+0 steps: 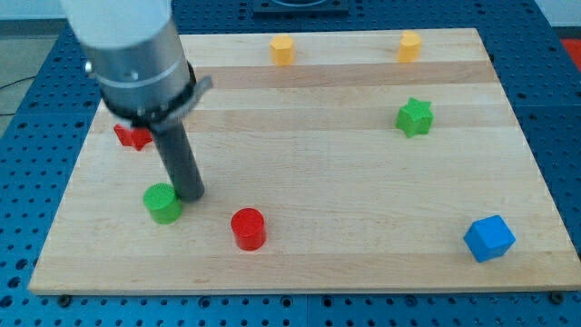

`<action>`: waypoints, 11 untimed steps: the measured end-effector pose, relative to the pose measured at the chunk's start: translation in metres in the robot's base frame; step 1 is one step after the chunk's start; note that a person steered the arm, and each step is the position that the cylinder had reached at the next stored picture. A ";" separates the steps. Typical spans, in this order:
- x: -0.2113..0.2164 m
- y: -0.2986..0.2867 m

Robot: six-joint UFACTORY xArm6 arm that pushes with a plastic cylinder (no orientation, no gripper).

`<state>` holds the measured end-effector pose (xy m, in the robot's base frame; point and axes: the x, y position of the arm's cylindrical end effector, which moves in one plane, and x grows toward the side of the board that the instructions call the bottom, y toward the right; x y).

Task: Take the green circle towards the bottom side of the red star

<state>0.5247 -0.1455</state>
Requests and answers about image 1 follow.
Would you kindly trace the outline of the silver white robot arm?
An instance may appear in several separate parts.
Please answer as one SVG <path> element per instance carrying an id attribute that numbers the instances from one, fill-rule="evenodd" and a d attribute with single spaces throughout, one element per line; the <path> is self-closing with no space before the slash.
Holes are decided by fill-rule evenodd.
<path id="1" fill-rule="evenodd" d="M 107 108 L 132 125 L 166 130 L 212 88 L 212 79 L 198 80 L 186 59 L 170 0 L 60 4 Z"/>

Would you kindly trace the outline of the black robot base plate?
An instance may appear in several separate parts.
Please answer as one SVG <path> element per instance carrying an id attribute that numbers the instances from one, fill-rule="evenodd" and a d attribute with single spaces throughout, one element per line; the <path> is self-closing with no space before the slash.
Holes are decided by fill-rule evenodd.
<path id="1" fill-rule="evenodd" d="M 350 0 L 252 0 L 254 15 L 347 14 Z"/>

